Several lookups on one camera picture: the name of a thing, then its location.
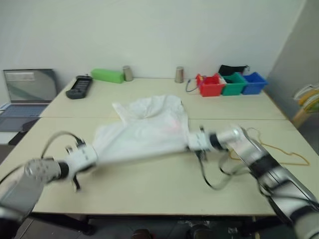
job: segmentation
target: red bin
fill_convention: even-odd
[[[226,82],[224,78],[216,73],[213,76],[196,76],[197,87],[203,97],[220,96]]]

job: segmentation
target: laptop keyboard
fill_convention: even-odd
[[[18,106],[11,105],[0,115],[0,117],[38,117],[47,105]]]

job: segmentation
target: cable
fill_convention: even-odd
[[[55,141],[58,137],[60,137],[60,136],[62,136],[62,135],[70,135],[70,136],[74,137],[75,140],[76,140],[77,146],[84,144],[84,141],[81,140],[81,139],[80,139],[79,137],[77,137],[76,135],[74,135],[74,134],[72,134],[72,133],[70,133],[70,132],[68,132],[68,131],[60,131],[60,132],[55,133],[54,135],[52,135],[52,136],[50,137],[50,139],[49,139],[48,142],[46,143],[46,145],[45,145],[45,147],[44,147],[44,149],[43,149],[43,151],[42,151],[42,153],[41,153],[41,157],[40,157],[41,159],[44,158],[44,155],[45,155],[46,151],[48,150],[49,146],[53,143],[53,141]]]
[[[186,92],[192,92],[192,91],[194,91],[194,90],[196,90],[197,88],[200,88],[201,86],[202,86],[202,84],[204,84],[204,82],[206,81],[206,77],[204,77],[204,79],[203,79],[203,81],[198,85],[198,86],[196,86],[194,89],[192,89],[192,90],[188,90],[188,85],[189,85],[189,83],[190,83],[190,81],[191,81],[191,79],[189,79],[188,81],[187,81],[187,84],[186,84],[186,88],[185,88],[185,91]]]
[[[227,186],[227,184],[230,182],[230,180],[233,178],[233,176],[239,176],[239,175],[243,175],[245,173],[249,173],[249,172],[242,172],[241,169],[246,168],[246,165],[240,164],[240,165],[237,165],[234,168],[232,168],[230,173],[229,173],[229,175],[226,175],[221,180],[220,183],[212,185],[211,183],[209,183],[209,181],[206,178],[206,173],[205,173],[205,169],[204,169],[204,165],[203,165],[202,160],[199,158],[198,161],[199,161],[199,165],[200,165],[200,171],[201,171],[201,174],[203,176],[203,179],[204,179],[205,183],[210,188],[212,188],[213,190],[216,190],[216,191],[222,190],[223,188],[225,188]]]
[[[224,154],[218,161],[218,167],[219,167],[219,170],[223,173],[223,174],[226,174],[228,176],[231,176],[232,173],[231,172],[227,172],[223,169],[223,166],[224,164],[226,163],[226,161],[228,160],[228,153]],[[239,176],[239,175],[243,175],[243,174],[247,174],[247,173],[250,173],[250,170],[238,170],[237,172],[235,172],[235,175],[236,176]]]
[[[261,132],[260,132],[259,130],[257,130],[256,128],[252,128],[252,127],[247,128],[247,129],[246,129],[247,133],[248,133],[248,131],[251,130],[251,129],[254,129],[254,130],[257,132],[257,134],[258,134],[258,135],[257,135],[257,139],[258,139],[258,142],[259,142],[261,145],[267,146],[267,147],[270,147],[270,148],[274,148],[274,149],[276,149],[276,150],[279,150],[280,152],[282,152],[282,153],[284,153],[284,154],[286,154],[286,155],[288,155],[288,156],[296,155],[297,157],[299,157],[299,158],[301,158],[301,159],[303,159],[303,160],[305,161],[305,163],[285,163],[285,162],[279,162],[280,164],[282,164],[282,165],[299,165],[299,166],[309,166],[309,165],[310,165],[310,162],[309,162],[305,157],[303,157],[302,155],[300,155],[300,154],[298,154],[298,153],[295,153],[295,152],[288,153],[288,152],[285,152],[284,150],[282,150],[281,148],[277,148],[277,147],[272,146],[272,145],[270,145],[270,144],[264,143],[264,142],[261,140]],[[229,157],[230,157],[231,159],[234,159],[234,160],[240,160],[240,158],[236,158],[236,157],[233,157],[233,156],[231,155],[233,151],[234,151],[233,149],[229,151]]]

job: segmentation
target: laptop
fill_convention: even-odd
[[[0,114],[0,131],[19,132],[56,97],[56,76],[52,69],[4,70],[3,74],[10,103]]]

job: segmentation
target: white table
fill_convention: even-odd
[[[69,130],[92,142],[99,125],[118,119],[42,118],[16,146],[0,166],[5,175],[15,166],[39,157],[46,140],[55,132]],[[265,143],[303,155],[310,166],[287,166],[317,197],[319,157],[287,120],[190,120],[190,128],[204,125],[206,131],[232,123],[255,127]],[[73,139],[63,136],[48,150],[48,155],[62,159],[64,147]],[[277,150],[268,149],[279,162],[302,162]],[[222,176],[217,168],[220,153],[208,154],[207,177],[212,182]],[[191,153],[166,155],[122,165],[104,166],[79,174],[82,191],[74,193],[71,182],[48,185],[34,212],[116,214],[116,215],[273,215],[274,212],[257,189],[251,175],[233,180],[224,190],[213,191],[204,183],[198,161]]]
[[[122,84],[94,80],[86,98],[71,100],[65,91],[74,84],[70,82],[41,117],[118,118],[112,103],[129,103],[153,95],[176,95],[190,119],[249,119],[285,120],[285,116],[265,94],[202,97],[196,90],[185,92],[186,82],[177,84],[174,79],[134,79]]]

